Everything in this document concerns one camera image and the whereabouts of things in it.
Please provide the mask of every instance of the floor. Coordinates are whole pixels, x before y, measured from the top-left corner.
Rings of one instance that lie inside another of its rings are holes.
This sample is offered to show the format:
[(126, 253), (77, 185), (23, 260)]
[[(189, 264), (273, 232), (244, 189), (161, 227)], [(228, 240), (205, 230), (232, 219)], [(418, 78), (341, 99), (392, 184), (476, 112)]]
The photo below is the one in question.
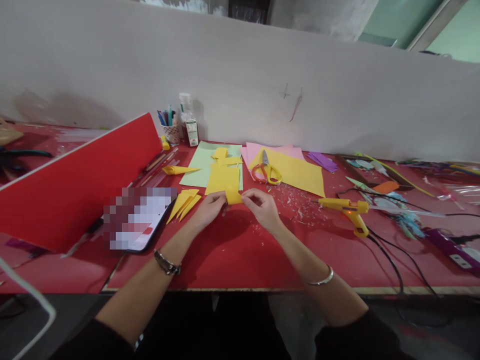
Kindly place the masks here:
[[(0, 360), (15, 354), (42, 328), (47, 315), (30, 297), (21, 296), (27, 310), (11, 319), (0, 320)], [(48, 359), (67, 338), (81, 329), (109, 299), (108, 295), (47, 295), (57, 310), (57, 318), (45, 336), (23, 359)], [(480, 359), (480, 305), (468, 298), (449, 298), (440, 309), (425, 298), (402, 302), (402, 314), (415, 322), (433, 324), (452, 317), (446, 327), (414, 327), (399, 318), (393, 300), (366, 299), (368, 305), (398, 334), (402, 348), (417, 359)], [(276, 325), (292, 359), (314, 359), (314, 336), (325, 325), (322, 316), (304, 294), (286, 293), (269, 296)], [(15, 303), (0, 306), (0, 317), (14, 314)]]

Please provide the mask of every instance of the folded yellow paper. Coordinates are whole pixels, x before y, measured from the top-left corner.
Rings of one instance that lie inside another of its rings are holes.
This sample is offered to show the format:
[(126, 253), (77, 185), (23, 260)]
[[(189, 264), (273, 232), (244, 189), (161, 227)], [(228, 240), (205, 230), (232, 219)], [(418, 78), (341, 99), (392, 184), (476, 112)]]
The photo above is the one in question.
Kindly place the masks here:
[(178, 209), (176, 213), (176, 219), (179, 218), (179, 216), (182, 214), (184, 209), (190, 204), (190, 202), (194, 199), (195, 195), (199, 192), (198, 189), (188, 189), (188, 190), (183, 190), (181, 193), (182, 194), (188, 194), (189, 198), (183, 203), (180, 209)]
[(205, 195), (225, 191), (226, 199), (230, 205), (239, 204), (242, 202), (239, 194), (239, 184), (239, 168), (212, 164)]
[(202, 197), (200, 195), (195, 195), (193, 199), (188, 203), (188, 205), (183, 209), (180, 215), (180, 220), (178, 222), (181, 222), (182, 219), (185, 217), (185, 215), (188, 214), (190, 210), (195, 206), (196, 203), (201, 199)]
[(178, 194), (171, 210), (170, 217), (168, 218), (167, 224), (174, 218), (175, 214), (180, 210), (183, 204), (189, 199), (190, 194), (188, 192), (181, 192)]
[(318, 165), (313, 165), (295, 157), (262, 147), (248, 166), (250, 170), (252, 170), (255, 165), (262, 163), (264, 150), (268, 156), (268, 161), (278, 169), (284, 183), (316, 194), (322, 198), (325, 197), (322, 168)]
[(226, 158), (228, 154), (229, 154), (229, 151), (227, 150), (226, 147), (217, 147), (215, 152), (213, 153), (212, 158), (214, 158), (215, 160), (218, 160), (221, 158)]
[(168, 175), (178, 175), (178, 174), (189, 173), (192, 171), (197, 171), (200, 169), (195, 167), (165, 166), (165, 167), (162, 167), (162, 170), (166, 172)]
[(233, 164), (242, 164), (243, 163), (242, 159), (237, 157), (237, 156), (221, 157), (216, 162), (219, 165), (233, 165)]

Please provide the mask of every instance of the table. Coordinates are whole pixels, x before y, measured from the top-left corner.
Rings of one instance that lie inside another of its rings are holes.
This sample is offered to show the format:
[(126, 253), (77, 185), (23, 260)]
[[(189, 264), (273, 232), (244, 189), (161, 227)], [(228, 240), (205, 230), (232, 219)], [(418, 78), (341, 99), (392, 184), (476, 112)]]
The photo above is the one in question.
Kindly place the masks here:
[[(32, 149), (51, 153), (57, 158), (84, 144), (84, 141), (59, 142), (56, 136), (66, 126), (48, 124), (35, 125), (16, 123), (13, 127), (24, 133), (24, 137), (8, 144), (9, 150)], [(52, 158), (24, 156), (21, 158), (30, 171), (50, 162)], [(0, 176), (0, 184), (8, 182)], [(71, 257), (60, 258), (60, 254), (45, 254), (29, 261), (28, 253), (18, 248), (5, 246), (10, 236), (0, 234), (0, 256), (10, 266), (23, 264), (15, 271), (42, 293), (51, 294), (98, 294), (109, 278), (119, 259), (110, 257), (102, 241), (87, 242)], [(25, 293), (25, 290), (0, 270), (0, 294)]]
[[(180, 160), (178, 165), (187, 166), (194, 152), (195, 148), (181, 144), (177, 155)], [(266, 185), (252, 180), (247, 173), (247, 165), (242, 166), (243, 188), (267, 191)], [(424, 183), (420, 174), (405, 167), (396, 169), (417, 185), (439, 195), (433, 186)], [(337, 192), (353, 187), (345, 178), (347, 175), (341, 165), (334, 174), (323, 172), (327, 197), (334, 198)], [(173, 175), (165, 186), (177, 187), (179, 192), (189, 189), (189, 186), (179, 185), (181, 178), (182, 175)], [(339, 212), (319, 210), (318, 205), (311, 202), (315, 199), (313, 194), (285, 183), (274, 186), (270, 194), (275, 198), (284, 224), (358, 293), (395, 295), (398, 292), (398, 279), (387, 258), (370, 240), (355, 237), (353, 225), (343, 219)], [(409, 202), (431, 211), (446, 214), (461, 212), (453, 202), (437, 200), (418, 190), (402, 191), (401, 194)], [(353, 201), (362, 199), (355, 191), (342, 197)], [(466, 212), (480, 215), (477, 207), (468, 204), (465, 207)], [(165, 226), (152, 249), (161, 248), (194, 212), (195, 208), (181, 223), (173, 220)], [(363, 219), (378, 235), (411, 254), (439, 294), (480, 294), (480, 279), (461, 270), (428, 240), (405, 238), (392, 221), (377, 211), (363, 215)], [(458, 236), (480, 232), (480, 221), (470, 216), (423, 216), (422, 221), (425, 226), (449, 229)], [(476, 240), (472, 246), (480, 250), (480, 241)], [(391, 246), (385, 244), (384, 247), (398, 266), (405, 292), (429, 294), (410, 259)], [(124, 255), (103, 290), (118, 290), (151, 256), (150, 251), (140, 255)], [(243, 204), (233, 205), (225, 217), (218, 217), (193, 241), (183, 260), (181, 275), (176, 276), (170, 286), (171, 290), (186, 291), (292, 291), (302, 288), (300, 278), (280, 246)]]

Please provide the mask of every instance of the wristwatch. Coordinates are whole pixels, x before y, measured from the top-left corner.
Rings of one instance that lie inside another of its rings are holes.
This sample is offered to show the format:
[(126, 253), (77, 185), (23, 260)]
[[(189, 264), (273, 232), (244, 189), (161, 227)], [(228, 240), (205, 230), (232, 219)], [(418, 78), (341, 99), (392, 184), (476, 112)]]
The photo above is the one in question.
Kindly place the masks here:
[(175, 266), (170, 261), (168, 261), (157, 249), (153, 250), (153, 256), (155, 257), (156, 262), (160, 265), (161, 269), (167, 275), (179, 275), (182, 263)]

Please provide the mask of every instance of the green wall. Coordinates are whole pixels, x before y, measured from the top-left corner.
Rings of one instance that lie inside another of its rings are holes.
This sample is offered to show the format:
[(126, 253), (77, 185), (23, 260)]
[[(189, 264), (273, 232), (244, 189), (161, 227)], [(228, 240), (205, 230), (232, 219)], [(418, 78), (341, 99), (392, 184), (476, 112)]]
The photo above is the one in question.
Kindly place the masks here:
[(480, 0), (468, 0), (427, 50), (480, 63)]
[(441, 3), (442, 0), (378, 0), (363, 32), (398, 39), (394, 47), (406, 49)]

